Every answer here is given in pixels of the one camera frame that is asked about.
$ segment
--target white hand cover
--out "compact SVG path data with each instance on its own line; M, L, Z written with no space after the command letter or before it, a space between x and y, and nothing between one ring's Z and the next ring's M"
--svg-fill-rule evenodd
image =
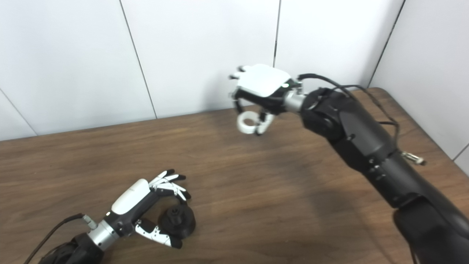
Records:
M238 87L260 97L270 96L291 79L288 73L264 64L242 66L241 69L244 72L232 75L238 79Z

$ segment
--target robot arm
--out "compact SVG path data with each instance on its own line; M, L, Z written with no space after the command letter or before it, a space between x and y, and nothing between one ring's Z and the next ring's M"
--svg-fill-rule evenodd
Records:
M397 209L394 222L420 263L467 262L469 221L404 157L415 163L421 163L421 159L401 152L393 138L352 94L335 91L345 86L314 74L301 75L294 81L287 73L280 74L280 70L261 64L239 70L242 72L231 76L238 79L233 93L240 114L238 127L245 127L240 122L248 117L238 103L240 98L262 107L259 116L250 114L257 135L270 124L266 122L267 116L283 112L298 114L306 129L323 136L350 168L363 174L388 204ZM336 88L319 88L303 94L303 78L320 78Z
M186 206L187 199L191 198L189 193L173 183L186 177L173 174L174 170L167 170L150 182L145 179L138 180L114 202L111 210L99 224L85 215L83 218L91 230L54 248L39 263L99 264L106 249L120 237L130 236L133 233L173 248L181 248L181 239L194 231L195 219L192 210ZM161 224L164 224L162 228L142 216L164 196L177 197L180 205L172 207L170 219L161 218Z

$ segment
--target cable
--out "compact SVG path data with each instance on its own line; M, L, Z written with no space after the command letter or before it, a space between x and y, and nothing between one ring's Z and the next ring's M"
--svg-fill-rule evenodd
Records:
M382 122L378 122L380 124L387 124L387 125L392 125L394 126L394 147L396 149L399 149L399 146L398 146L398 140L399 140L399 133L401 132L401 127L399 126L399 123L392 117L388 114L388 112L386 112L386 110L384 109L384 107L381 105L381 103L376 99L376 97L374 97L370 92L368 92L365 88L363 88L363 86L361 85L339 85L339 83L329 79L329 78L326 78L324 76L321 76L319 74L314 74L314 73L305 73L305 74L300 74L298 75L298 80L299 81L302 81L304 79L308 79L308 78L311 78L311 79L320 79L320 80L323 80L323 81L326 81L332 85L334 85L335 87L332 88L331 90L337 90L337 89L340 89L341 91L343 91L344 93L346 93L348 96L350 97L353 97L353 95L350 93L349 90L347 90L347 88L352 88L352 87L356 87L358 89L360 89L362 92L364 92L370 99L371 101L373 102L374 105L376 105L376 107L379 108L379 110L381 110L381 112L387 117L387 119L389 119L390 122L387 122L387 121L382 121ZM327 95L326 96L323 96L320 100L320 102L322 100L324 100L325 98L327 98Z
M59 227L61 227L63 224L65 223L68 223L72 220L76 220L76 219L80 219L80 218L83 218L84 214L76 214L76 215L72 215L70 217L67 217L65 218L64 220L62 220L62 222L58 223L46 236L45 238L39 243L39 245L33 250L33 252L31 252L31 255L26 259L26 261L24 262L24 264L28 264L31 259L34 257L34 255L39 251L39 249L41 249L41 247L44 245L44 243L52 236L52 234L54 234L55 231L57 231L57 229L59 229Z
M298 75L297 79L299 81L304 80L304 79L320 79L320 80L323 80L323 81L326 81L326 82L332 84L333 86L340 86L340 84L332 81L331 79L329 79L327 77L324 77L322 75L319 75L319 74L315 74L315 73L300 74L300 75Z
M399 139L399 133L401 131L401 127L399 126L399 123L390 114L388 114L388 112L386 112L383 105L381 105L381 103L376 99L376 97L374 97L370 92L368 92L361 85L341 85L341 86L338 86L336 88L340 89L340 87L341 88L356 87L356 88L360 89L362 92L364 92L371 99L373 104L376 105L376 107L378 107L379 110L381 110L381 112L387 117L387 119L389 119L389 121L391 121L391 122L379 122L379 123L380 124L390 124L390 125L394 126L394 145L395 145L396 149L399 149L398 139Z
M411 247L409 247L409 249L410 249L410 255L412 257L412 262L414 264L419 264L420 262L417 261L417 258L415 257L415 253L414 253L413 249Z

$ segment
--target black cylindrical object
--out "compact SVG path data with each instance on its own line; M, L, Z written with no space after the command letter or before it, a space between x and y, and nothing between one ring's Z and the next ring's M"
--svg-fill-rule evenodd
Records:
M196 228L194 212L185 204L172 206L161 217L159 226L168 234L184 239L190 236Z

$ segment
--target wall seam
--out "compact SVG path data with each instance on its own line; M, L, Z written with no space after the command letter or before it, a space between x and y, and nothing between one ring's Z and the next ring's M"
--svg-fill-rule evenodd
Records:
M144 78L145 87L146 87L146 89L147 89L148 97L150 98L150 103L151 103L151 107L153 108L153 113L155 114L155 118L158 119L158 117L157 117L157 115L156 115L155 105L153 104L153 99L151 98L150 90L148 89L148 84L147 84L147 82L146 82L144 70L143 70L143 68L142 68L142 64L140 63L140 58L138 57L137 48L135 47L134 38L132 37L132 32L130 31L129 22L127 21L127 16L125 15L124 6L122 5L122 1L121 1L121 0L119 0L119 3L120 3L120 5L121 5L122 14L124 15L125 24L127 25L127 29L128 29L128 31L129 31L129 36L130 36L130 40L132 41L132 46L134 47L135 55L137 56L138 66L140 67L140 72L142 73L142 77Z
M18 108L16 108L16 106L13 104L13 102L10 100L10 98L7 96L7 94L5 92L3 92L3 90L0 88L0 93L2 93L5 98L8 100L8 102L13 106L13 108L16 110L16 112L21 116L21 118L26 122L26 124L29 126L29 128L31 128L31 130L33 131L33 133L38 136L38 133L34 130L34 128L32 128L31 124L26 120L26 118L24 118L24 116L21 114L21 112L18 110Z
M381 54L379 55L379 59L378 59L378 62L376 63L376 67L373 71L373 74L371 75L368 85L366 86L367 88L370 87L371 81L373 80L373 77L375 77L376 70L378 69L379 63L381 62L381 58L383 58L384 51L386 50L389 39L391 38L391 35L393 34L394 28L396 27L396 24L397 24L397 20L399 19L399 16L401 15L402 8L404 7L405 3L406 3L406 0L402 1L401 8L399 9L399 12L397 13L397 16L396 16L396 20L394 21L394 24L393 24L393 28L391 29L391 32L389 32L389 36L387 37L386 43L384 44L383 51L381 51Z

